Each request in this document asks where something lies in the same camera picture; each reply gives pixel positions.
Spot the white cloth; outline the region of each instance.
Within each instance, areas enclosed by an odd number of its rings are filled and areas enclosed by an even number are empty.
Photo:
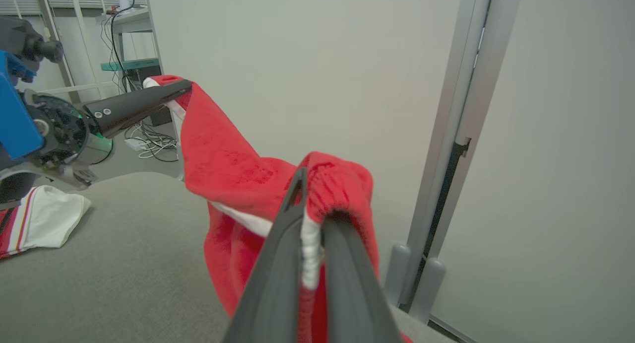
[[[79,223],[91,202],[50,185],[32,188],[9,215],[0,232],[0,259],[30,248],[59,248]]]

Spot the black cable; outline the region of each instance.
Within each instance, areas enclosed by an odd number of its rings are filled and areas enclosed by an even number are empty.
[[[95,163],[91,163],[91,166],[95,166],[95,164],[100,164],[101,162],[104,162],[104,160],[107,160],[108,158],[111,157],[111,154],[113,154],[113,151],[115,150],[115,141],[111,142],[111,150],[108,151],[108,154],[102,158],[101,160],[99,160],[99,162],[95,162]]]
[[[132,87],[134,90],[139,90],[138,87],[136,87],[136,85],[132,81],[132,78],[130,78],[129,74],[123,74],[123,78],[127,78],[127,82],[130,84],[130,87]]]
[[[117,53],[117,47],[115,47],[114,22],[115,22],[115,17],[116,17],[117,15],[120,15],[120,14],[121,14],[121,12],[125,12],[126,10],[128,10],[128,9],[132,8],[133,6],[134,6],[134,0],[132,0],[132,3],[130,4],[130,6],[129,6],[128,8],[124,8],[124,9],[118,10],[118,12],[114,13],[114,14],[111,16],[111,18],[109,19],[109,20],[111,21],[111,42],[113,43],[113,51],[114,51],[114,53],[115,53],[115,57],[117,58],[117,63],[118,63],[118,64],[119,64],[119,66],[120,66],[121,73],[125,73],[125,70],[123,69],[123,64],[121,63],[121,60],[120,60],[119,54]]]
[[[156,147],[161,147],[163,148],[163,150],[176,150],[176,148],[166,148],[165,146],[172,143],[176,146],[177,144],[177,140],[174,139],[174,137],[170,136],[170,135],[166,135],[165,133],[159,133],[156,132],[150,128],[147,128],[146,126],[148,126],[148,124],[146,124],[145,122],[141,121],[138,122],[138,124],[134,124],[133,126],[130,126],[129,128],[127,128],[124,132],[124,138],[125,139],[129,139],[129,138],[133,138],[130,137],[127,133],[129,132],[129,130],[131,130],[132,128],[134,128],[135,126],[140,126],[139,130],[141,130],[141,134],[143,134],[143,136],[145,136],[145,139],[142,139],[142,141],[145,142],[149,142],[151,144],[153,144]],[[161,143],[159,142],[155,142],[152,139],[150,139],[150,136],[154,136],[154,137],[160,137]],[[153,151],[152,149],[147,149],[146,151],[150,152],[150,154],[152,154],[152,157],[154,157],[156,160],[160,160],[161,162],[178,162],[178,159],[175,160],[166,160],[166,159],[161,159],[159,157],[157,157],[157,153],[159,153],[159,151]]]
[[[111,47],[111,45],[108,45],[108,43],[104,40],[104,34],[106,35],[106,38],[108,39],[108,33],[106,32],[106,24],[108,22],[109,19],[104,19],[102,21],[102,31],[99,35],[99,37],[102,39],[102,42],[104,42],[104,44],[106,45],[106,47],[108,48],[109,51],[111,51],[111,56],[108,59],[108,66],[111,67],[111,71],[113,71],[113,78],[111,79],[111,81],[117,85],[118,90],[121,92],[125,92],[120,84],[119,84],[119,76],[117,75],[117,71],[116,69],[113,68],[113,47]]]

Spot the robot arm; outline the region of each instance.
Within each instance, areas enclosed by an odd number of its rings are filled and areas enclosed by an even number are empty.
[[[15,89],[32,82],[43,58],[56,63],[60,42],[45,42],[27,20],[0,17],[0,210],[17,206],[38,176],[86,189],[89,166],[113,153],[113,140],[134,123],[191,90],[187,80],[136,90],[75,108],[59,97]]]

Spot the red garment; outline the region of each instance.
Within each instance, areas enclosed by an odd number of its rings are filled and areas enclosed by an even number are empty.
[[[158,84],[181,80],[176,76],[152,79]],[[220,301],[232,316],[297,168],[281,159],[260,157],[196,83],[177,103],[187,113],[181,132],[186,187],[209,201],[204,254]],[[315,236],[314,228],[319,235],[318,225],[329,212],[346,211],[379,275],[370,173],[359,164],[318,152],[309,153],[299,167],[308,169],[306,222],[302,227],[308,236],[302,237],[303,247]],[[314,271],[303,266],[300,342],[326,342],[326,284],[324,267],[317,260]],[[411,342],[406,336],[404,341]]]

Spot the gray table surface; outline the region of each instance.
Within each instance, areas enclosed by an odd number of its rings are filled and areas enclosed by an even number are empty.
[[[229,318],[206,268],[204,199],[159,173],[81,192],[92,208],[59,249],[0,260],[0,341],[217,342]],[[416,343],[450,343],[393,309]]]

